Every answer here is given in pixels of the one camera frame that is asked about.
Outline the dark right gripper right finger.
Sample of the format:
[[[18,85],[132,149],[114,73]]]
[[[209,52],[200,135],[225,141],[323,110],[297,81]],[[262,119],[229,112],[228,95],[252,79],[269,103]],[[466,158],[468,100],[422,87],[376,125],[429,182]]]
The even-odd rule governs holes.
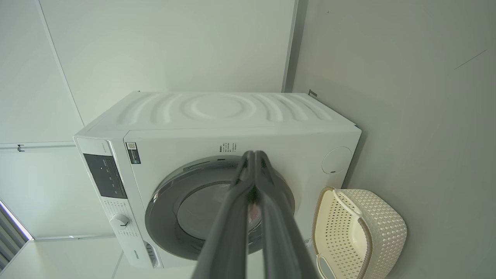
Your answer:
[[[262,209],[265,278],[319,279],[293,216],[291,191],[263,151],[255,152],[255,188]]]

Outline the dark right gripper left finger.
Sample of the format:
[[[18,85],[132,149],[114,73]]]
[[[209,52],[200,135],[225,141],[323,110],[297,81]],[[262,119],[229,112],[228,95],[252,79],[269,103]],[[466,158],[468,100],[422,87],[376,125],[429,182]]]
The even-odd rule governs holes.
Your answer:
[[[248,255],[248,198],[255,186],[255,154],[245,152],[206,239],[193,279],[244,279]]]

